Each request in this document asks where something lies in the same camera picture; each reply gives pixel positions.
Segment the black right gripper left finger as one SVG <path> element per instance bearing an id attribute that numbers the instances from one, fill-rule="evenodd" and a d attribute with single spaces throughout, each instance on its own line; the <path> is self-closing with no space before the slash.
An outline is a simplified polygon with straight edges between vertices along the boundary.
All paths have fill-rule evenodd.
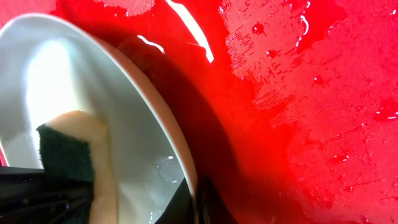
<path id="1" fill-rule="evenodd" d="M 187 181 L 183 179 L 155 224 L 193 224 L 193 221 L 192 199 Z"/>

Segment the green and yellow sponge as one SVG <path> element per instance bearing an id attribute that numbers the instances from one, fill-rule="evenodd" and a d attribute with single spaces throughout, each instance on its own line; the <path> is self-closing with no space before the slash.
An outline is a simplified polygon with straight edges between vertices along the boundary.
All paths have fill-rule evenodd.
<path id="1" fill-rule="evenodd" d="M 111 165 L 107 125 L 82 111 L 71 111 L 37 127 L 39 153 L 50 181 L 88 182 L 93 198 L 66 223 L 117 224 L 118 190 Z"/>

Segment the light blue plate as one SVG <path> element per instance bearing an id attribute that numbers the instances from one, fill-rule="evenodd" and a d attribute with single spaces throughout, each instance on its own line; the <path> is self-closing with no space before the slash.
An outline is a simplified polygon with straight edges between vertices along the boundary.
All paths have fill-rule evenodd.
<path id="1" fill-rule="evenodd" d="M 37 127 L 70 111 L 108 127 L 120 223 L 155 223 L 183 179 L 198 221 L 190 150 L 151 81 L 118 49 L 63 19 L 11 19 L 1 29 L 3 163 L 41 168 Z"/>

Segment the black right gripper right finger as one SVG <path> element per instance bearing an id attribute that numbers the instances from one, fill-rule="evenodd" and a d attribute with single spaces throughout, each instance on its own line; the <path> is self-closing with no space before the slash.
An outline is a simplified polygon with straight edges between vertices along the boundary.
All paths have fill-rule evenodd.
<path id="1" fill-rule="evenodd" d="M 210 179 L 200 183 L 197 200 L 199 224 L 238 224 Z"/>

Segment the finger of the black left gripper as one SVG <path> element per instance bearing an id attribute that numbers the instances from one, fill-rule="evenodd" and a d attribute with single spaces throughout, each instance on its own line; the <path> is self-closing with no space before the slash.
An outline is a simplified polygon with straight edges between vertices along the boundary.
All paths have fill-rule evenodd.
<path id="1" fill-rule="evenodd" d="M 91 194 L 45 194 L 1 200 L 1 224 L 88 223 Z"/>
<path id="2" fill-rule="evenodd" d="M 91 182 L 73 179 L 51 179 L 43 169 L 1 166 L 1 195 L 28 194 L 39 190 L 64 190 L 93 187 Z"/>

